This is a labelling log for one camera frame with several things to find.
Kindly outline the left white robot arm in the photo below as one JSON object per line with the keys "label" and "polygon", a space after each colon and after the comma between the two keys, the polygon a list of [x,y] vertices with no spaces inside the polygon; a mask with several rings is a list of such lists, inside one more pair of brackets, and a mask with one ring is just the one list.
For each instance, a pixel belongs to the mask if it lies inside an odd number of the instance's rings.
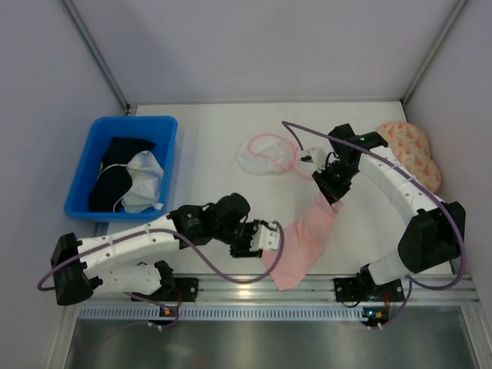
{"label": "left white robot arm", "polygon": [[56,302],[78,304],[95,295],[132,293],[164,301],[175,288],[165,253],[219,241],[233,258],[259,258],[278,249],[278,226],[248,220],[240,194],[180,208],[135,228],[99,238],[65,234],[51,257]]}

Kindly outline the pink bra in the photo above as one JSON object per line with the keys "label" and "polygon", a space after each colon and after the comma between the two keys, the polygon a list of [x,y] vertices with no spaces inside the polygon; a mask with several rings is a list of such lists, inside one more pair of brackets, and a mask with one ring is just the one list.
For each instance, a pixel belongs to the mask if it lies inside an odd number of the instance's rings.
{"label": "pink bra", "polygon": [[342,206],[341,201],[329,204],[318,194],[300,217],[284,229],[284,250],[270,273],[279,291],[297,287],[311,270],[324,252],[325,241]]}

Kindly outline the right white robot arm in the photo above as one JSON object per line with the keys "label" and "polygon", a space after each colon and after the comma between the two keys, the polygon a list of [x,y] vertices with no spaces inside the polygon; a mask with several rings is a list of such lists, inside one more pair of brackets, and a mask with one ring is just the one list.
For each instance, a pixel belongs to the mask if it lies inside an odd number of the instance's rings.
{"label": "right white robot arm", "polygon": [[363,174],[397,209],[406,226],[394,251],[342,280],[338,301],[366,301],[394,281],[461,256],[466,212],[459,202],[447,203],[424,188],[377,132],[356,135],[344,124],[329,135],[335,159],[312,175],[328,203],[340,201],[353,177]]}

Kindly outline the white mesh laundry bag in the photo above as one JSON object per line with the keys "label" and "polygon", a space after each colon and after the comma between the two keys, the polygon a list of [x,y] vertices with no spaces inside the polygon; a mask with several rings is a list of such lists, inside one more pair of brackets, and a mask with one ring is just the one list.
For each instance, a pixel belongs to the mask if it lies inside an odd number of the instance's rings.
{"label": "white mesh laundry bag", "polygon": [[239,166],[249,174],[272,175],[292,171],[302,178],[311,180],[297,169],[301,149],[292,141],[279,135],[258,135],[246,141],[235,157]]}

